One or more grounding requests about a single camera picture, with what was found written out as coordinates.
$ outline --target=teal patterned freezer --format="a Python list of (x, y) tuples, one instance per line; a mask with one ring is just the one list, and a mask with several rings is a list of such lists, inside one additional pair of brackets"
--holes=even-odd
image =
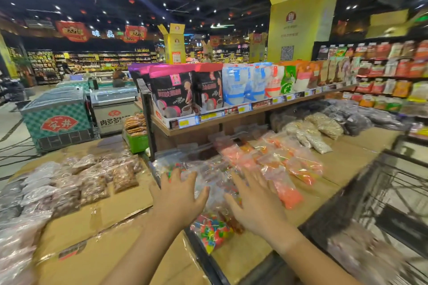
[(56, 84), (55, 88), (63, 88), (63, 87), (79, 87), (83, 88), (84, 91), (89, 91), (89, 83), (88, 80), (70, 80), (70, 81), (62, 81)]
[(52, 89), (21, 109), (30, 136), (39, 152), (51, 151), (94, 138), (83, 90)]

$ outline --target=finger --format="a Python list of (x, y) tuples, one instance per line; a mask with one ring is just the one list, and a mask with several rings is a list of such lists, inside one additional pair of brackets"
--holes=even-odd
[(250, 187), (259, 187), (260, 183), (254, 178), (253, 174), (246, 168), (243, 169), (243, 174)]
[(262, 175), (260, 170), (253, 169), (251, 173), (254, 176), (254, 179), (257, 180), (262, 187), (264, 188), (268, 187), (268, 182), (266, 181), (265, 177)]
[(242, 208), (239, 206), (239, 204), (235, 201), (232, 195), (230, 194), (224, 194), (223, 195), (225, 201), (229, 205), (230, 209), (232, 210), (233, 215), (238, 219), (242, 216)]
[(208, 201), (209, 195), (210, 195), (210, 187), (205, 186), (195, 201), (195, 203), (196, 203), (196, 215), (201, 214), (202, 211), (204, 210), (205, 205)]
[(180, 168), (175, 168), (172, 172), (171, 172), (171, 182), (172, 183), (176, 183), (181, 181), (181, 169)]
[(150, 194), (152, 194), (153, 200), (156, 199), (159, 196), (159, 193), (161, 190), (159, 189), (158, 184), (156, 184), (154, 181), (152, 181), (149, 186), (148, 190), (150, 191)]
[(196, 177), (198, 176), (198, 173), (196, 171), (192, 171), (190, 175), (188, 176), (187, 180), (185, 182), (190, 183), (190, 188), (192, 190), (192, 193), (195, 192), (195, 183), (196, 183)]
[(269, 190), (274, 193), (276, 196), (278, 196), (278, 191), (276, 190), (275, 184), (273, 180), (268, 180), (267, 181), (267, 187), (269, 188)]
[(238, 188), (238, 191), (240, 193), (245, 191), (245, 189), (247, 188), (247, 185), (245, 185), (245, 182), (242, 180), (242, 178), (234, 171), (232, 171), (230, 175), (232, 176), (232, 180), (236, 185), (236, 187)]
[(160, 187), (164, 188), (166, 185), (168, 185), (168, 182), (169, 182), (169, 180), (168, 180), (168, 174), (167, 173), (163, 173), (160, 176)]

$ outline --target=qr code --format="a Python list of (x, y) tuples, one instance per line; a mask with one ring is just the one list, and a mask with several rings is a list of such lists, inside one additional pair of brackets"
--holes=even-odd
[(281, 61), (292, 61), (293, 54), (294, 54), (294, 45), (281, 47)]

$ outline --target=hand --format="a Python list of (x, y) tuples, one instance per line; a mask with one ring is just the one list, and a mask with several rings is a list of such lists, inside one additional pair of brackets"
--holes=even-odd
[(236, 219), (249, 231), (264, 238), (276, 251), (282, 253), (303, 236), (287, 222), (272, 180), (267, 181), (260, 171), (244, 170), (245, 181), (235, 173), (232, 179), (242, 198), (242, 207), (230, 194), (225, 194)]
[(160, 187), (153, 182), (150, 193), (153, 197), (153, 215), (166, 221), (174, 232), (188, 227), (204, 210), (210, 192), (205, 187), (195, 199), (196, 172), (192, 172), (185, 181), (181, 181), (181, 170), (176, 168), (168, 180), (167, 174), (160, 177)]

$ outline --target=grocery shelf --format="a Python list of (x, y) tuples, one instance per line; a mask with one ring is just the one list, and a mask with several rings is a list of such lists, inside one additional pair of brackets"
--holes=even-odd
[[(237, 118), (243, 118), (243, 117), (247, 117), (247, 116), (258, 114), (258, 113), (263, 113), (263, 112), (266, 112), (268, 110), (275, 110), (275, 109), (279, 109), (281, 107), (285, 107), (285, 106), (288, 106), (291, 104), (296, 104), (296, 103), (304, 102), (304, 101), (307, 101), (310, 99), (319, 98), (320, 96), (325, 96), (325, 95), (328, 95), (330, 93), (349, 90), (349, 89), (355, 88), (356, 86), (358, 86), (358, 84), (353, 84), (353, 85), (349, 85), (349, 86), (345, 86), (345, 87), (341, 87), (341, 88), (331, 89), (331, 90), (323, 91), (320, 93), (313, 93), (310, 96), (298, 97), (298, 98), (294, 98), (292, 100), (287, 100), (286, 96), (284, 96), (284, 101), (276, 103), (276, 104), (260, 106), (260, 107), (254, 108), (252, 110), (246, 111), (244, 113), (237, 112), (237, 113), (232, 113), (232, 114), (226, 114), (222, 117), (214, 118), (211, 120), (206, 120), (204, 122), (201, 122), (198, 125), (189, 126), (189, 127), (185, 127), (185, 128), (176, 128), (176, 129), (170, 130), (156, 117), (156, 115), (152, 115), (151, 119), (152, 119), (154, 125), (156, 125), (165, 135), (176, 136), (176, 135), (180, 135), (183, 133), (196, 131), (196, 130), (199, 130), (201, 128), (206, 128), (206, 127), (215, 126), (215, 125), (218, 125), (221, 123), (226, 123), (226, 122), (235, 120)], [(135, 102), (135, 104), (136, 104), (136, 106), (141, 108), (140, 104), (137, 104), (137, 102)]]

